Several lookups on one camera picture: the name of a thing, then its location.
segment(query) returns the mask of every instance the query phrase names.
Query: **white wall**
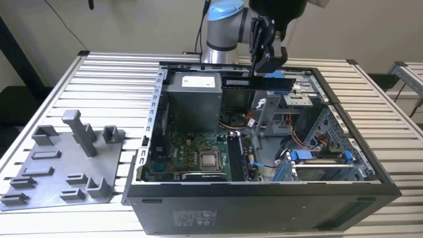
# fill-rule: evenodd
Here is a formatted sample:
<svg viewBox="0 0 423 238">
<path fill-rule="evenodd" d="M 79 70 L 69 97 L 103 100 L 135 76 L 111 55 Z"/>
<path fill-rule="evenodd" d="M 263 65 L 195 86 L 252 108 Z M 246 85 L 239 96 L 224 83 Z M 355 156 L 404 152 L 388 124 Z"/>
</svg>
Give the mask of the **white wall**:
<svg viewBox="0 0 423 238">
<path fill-rule="evenodd" d="M 8 62 L 3 52 L 0 51 L 0 92 L 8 86 L 23 85 L 24 82 L 21 81 L 11 63 Z"/>
<path fill-rule="evenodd" d="M 91 51 L 171 54 L 193 51 L 204 1 L 93 2 L 91 11 L 87 0 L 49 0 Z M 0 15 L 40 77 L 53 84 L 83 49 L 80 43 L 43 0 L 1 0 Z"/>
<path fill-rule="evenodd" d="M 308 4 L 290 44 L 296 58 L 355 59 L 367 72 L 423 62 L 423 0 L 332 0 Z"/>
<path fill-rule="evenodd" d="M 89 50 L 193 50 L 201 0 L 95 0 L 93 11 L 87 2 L 49 0 Z M 370 72 L 386 72 L 395 60 L 423 62 L 422 9 L 423 0 L 332 0 L 326 9 L 310 4 L 290 56 L 355 59 Z M 41 79 L 55 84 L 81 50 L 79 42 L 43 0 L 0 0 L 0 14 Z"/>
</svg>

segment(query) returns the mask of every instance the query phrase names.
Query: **green motherboard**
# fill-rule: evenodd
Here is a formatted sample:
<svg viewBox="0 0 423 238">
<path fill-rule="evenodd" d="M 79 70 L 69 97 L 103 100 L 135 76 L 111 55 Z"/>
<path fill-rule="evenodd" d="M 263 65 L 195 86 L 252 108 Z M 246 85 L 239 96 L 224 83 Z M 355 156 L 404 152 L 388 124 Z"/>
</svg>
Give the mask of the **green motherboard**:
<svg viewBox="0 0 423 238">
<path fill-rule="evenodd" d="M 254 159 L 250 137 L 243 138 L 246 158 Z M 223 173 L 231 179 L 227 136 L 216 134 L 173 134 L 171 135 L 169 160 L 152 162 L 151 181 L 179 181 L 185 173 Z M 251 180 L 259 179 L 258 169 Z"/>
</svg>

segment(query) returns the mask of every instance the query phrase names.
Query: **motherboard chip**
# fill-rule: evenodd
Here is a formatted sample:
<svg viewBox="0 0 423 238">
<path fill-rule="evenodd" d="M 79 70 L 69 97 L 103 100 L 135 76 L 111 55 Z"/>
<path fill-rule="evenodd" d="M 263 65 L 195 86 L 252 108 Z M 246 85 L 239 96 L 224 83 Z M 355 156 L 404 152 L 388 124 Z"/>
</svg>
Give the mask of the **motherboard chip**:
<svg viewBox="0 0 423 238">
<path fill-rule="evenodd" d="M 201 157 L 201 164 L 203 164 L 204 167 L 213 167 L 213 166 L 216 166 L 215 155 L 203 155 L 203 157 Z"/>
<path fill-rule="evenodd" d="M 200 170 L 218 171 L 220 169 L 220 157 L 218 150 L 200 151 Z"/>
</svg>

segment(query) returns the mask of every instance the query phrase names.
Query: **label sticker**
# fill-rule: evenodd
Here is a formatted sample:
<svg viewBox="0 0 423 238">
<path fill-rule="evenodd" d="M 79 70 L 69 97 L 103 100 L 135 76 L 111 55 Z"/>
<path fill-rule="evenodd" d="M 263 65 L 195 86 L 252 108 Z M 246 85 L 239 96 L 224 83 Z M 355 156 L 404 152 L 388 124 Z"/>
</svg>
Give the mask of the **label sticker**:
<svg viewBox="0 0 423 238">
<path fill-rule="evenodd" d="M 183 87 L 213 88 L 215 87 L 213 77 L 184 76 Z"/>
<path fill-rule="evenodd" d="M 173 211 L 173 224 L 176 227 L 213 227 L 216 217 L 216 210 Z"/>
<path fill-rule="evenodd" d="M 247 125 L 248 125 L 250 127 L 252 127 L 255 122 L 256 122 L 256 121 L 255 121 L 254 119 L 250 119 Z"/>
</svg>

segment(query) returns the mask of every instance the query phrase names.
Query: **metal rack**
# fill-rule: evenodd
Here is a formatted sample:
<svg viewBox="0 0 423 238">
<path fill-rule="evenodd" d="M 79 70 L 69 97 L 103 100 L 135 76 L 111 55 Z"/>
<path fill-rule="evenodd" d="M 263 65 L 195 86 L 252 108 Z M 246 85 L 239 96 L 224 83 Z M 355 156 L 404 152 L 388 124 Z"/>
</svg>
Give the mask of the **metal rack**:
<svg viewBox="0 0 423 238">
<path fill-rule="evenodd" d="M 27 234 L 28 237 L 111 236 L 145 237 L 131 206 L 120 204 L 129 161 L 141 144 L 147 110 L 160 61 L 197 62 L 197 56 L 91 53 L 79 56 L 51 95 L 0 160 L 0 194 L 7 192 L 8 178 L 15 177 L 27 149 L 32 148 L 32 131 L 39 124 L 51 124 L 68 131 L 60 116 L 64 110 L 79 109 L 81 122 L 93 129 L 115 124 L 125 130 L 125 140 L 117 167 L 113 198 L 108 204 L 92 204 L 0 212 L 0 234 Z M 248 58 L 240 58 L 248 64 Z M 423 235 L 423 132 L 382 92 L 358 65 L 346 60 L 291 59 L 287 66 L 319 68 L 342 106 L 390 173 L 403 197 L 367 217 L 346 233 L 328 236 L 355 238 L 404 237 Z M 279 237 L 282 234 L 255 234 Z M 326 237 L 322 234 L 288 237 Z M 222 237 L 248 237 L 222 235 Z"/>
</svg>

